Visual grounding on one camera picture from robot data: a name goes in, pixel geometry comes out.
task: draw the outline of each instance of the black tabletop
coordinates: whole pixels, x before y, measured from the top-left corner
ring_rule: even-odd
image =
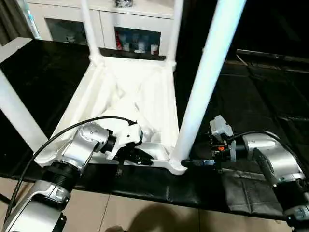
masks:
[[[102,49],[103,55],[164,59]],[[88,47],[33,40],[0,64],[8,80],[46,136],[50,136],[89,65]],[[179,60],[174,73],[181,124],[199,57]],[[199,134],[221,114],[234,132],[268,130],[289,142],[302,160],[309,161],[308,74],[225,64]],[[0,114],[6,131],[0,152],[0,176],[18,178],[32,152]],[[196,143],[191,156],[202,157],[206,145]],[[256,217],[282,219],[281,207],[254,162],[226,163],[223,171],[188,170],[174,176],[165,169],[90,164],[76,188]],[[34,181],[42,169],[32,164],[26,179]]]

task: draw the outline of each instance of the white tube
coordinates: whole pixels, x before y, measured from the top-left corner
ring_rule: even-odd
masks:
[[[33,152],[47,141],[47,137],[1,70],[0,108]]]
[[[167,60],[175,62],[180,26],[183,15],[183,0],[175,0],[172,31],[169,38]]]
[[[189,156],[245,3],[246,0],[218,0],[179,137],[170,156],[177,166]]]
[[[81,9],[82,9],[82,15],[83,15],[83,20],[84,20],[84,27],[86,31],[88,46],[90,50],[90,57],[95,58],[95,57],[100,56],[100,51],[98,49],[95,34],[93,31],[87,0],[81,0]]]

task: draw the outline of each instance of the robotic arm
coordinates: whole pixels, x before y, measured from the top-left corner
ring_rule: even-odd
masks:
[[[221,116],[215,117],[210,126],[209,141],[213,159],[188,159],[183,160],[182,165],[217,165],[220,168],[222,162],[235,162],[240,154],[245,154],[245,158],[258,163],[265,179],[272,186],[288,225],[293,231],[306,231],[309,228],[309,192],[304,184],[305,175],[289,147],[267,131],[245,132],[235,140],[232,128]]]
[[[120,162],[132,158],[116,156],[120,149],[141,143],[142,132],[138,124],[129,128],[125,135],[115,137],[112,131],[94,122],[80,126],[59,151],[58,158],[46,168],[41,180],[35,182],[8,217],[3,232],[61,232],[66,223],[62,210],[92,154],[102,152],[107,158]]]

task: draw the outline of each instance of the dark curtain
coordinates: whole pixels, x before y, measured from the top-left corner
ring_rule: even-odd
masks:
[[[0,0],[0,44],[16,37],[33,38],[33,35],[17,1]]]

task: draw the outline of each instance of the tiled floor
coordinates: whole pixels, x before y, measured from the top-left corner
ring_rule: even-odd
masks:
[[[16,181],[0,178],[10,197]],[[23,184],[24,191],[32,184]],[[6,205],[0,203],[0,229]],[[65,232],[105,232],[115,225],[129,232],[290,232],[282,221],[244,217],[188,207],[74,190],[64,211]]]

